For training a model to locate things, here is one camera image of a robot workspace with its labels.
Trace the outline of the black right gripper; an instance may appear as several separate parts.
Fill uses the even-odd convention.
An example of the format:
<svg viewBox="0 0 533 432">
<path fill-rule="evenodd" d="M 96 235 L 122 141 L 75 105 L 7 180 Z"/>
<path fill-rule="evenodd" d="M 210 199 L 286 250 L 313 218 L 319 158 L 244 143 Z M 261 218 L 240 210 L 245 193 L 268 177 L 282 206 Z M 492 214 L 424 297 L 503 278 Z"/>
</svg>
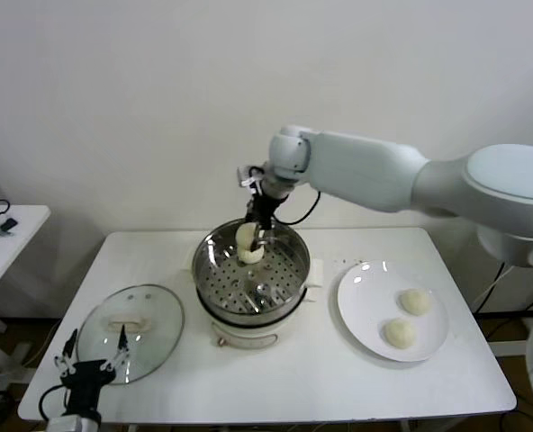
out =
<svg viewBox="0 0 533 432">
<path fill-rule="evenodd" d="M 275 241 L 272 219 L 278 206 L 279 201 L 268 195 L 255 193 L 251 196 L 247 209 L 249 251 L 254 252 Z"/>
</svg>

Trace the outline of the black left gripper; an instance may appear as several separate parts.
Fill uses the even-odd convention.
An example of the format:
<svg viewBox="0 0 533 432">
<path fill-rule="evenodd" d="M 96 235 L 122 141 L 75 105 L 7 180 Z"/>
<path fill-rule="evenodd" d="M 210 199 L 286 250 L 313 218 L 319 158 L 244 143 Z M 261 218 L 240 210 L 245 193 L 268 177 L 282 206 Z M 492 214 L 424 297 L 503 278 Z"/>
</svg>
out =
<svg viewBox="0 0 533 432">
<path fill-rule="evenodd" d="M 73 353 L 77 344 L 78 330 L 75 328 L 63 346 L 62 352 L 54 356 L 54 365 L 61 375 L 61 383 L 69 390 L 67 413 L 97 412 L 101 390 L 116 377 L 116 370 L 128 358 L 130 350 L 126 328 L 122 325 L 114 356 L 106 360 L 92 360 L 74 363 Z"/>
</svg>

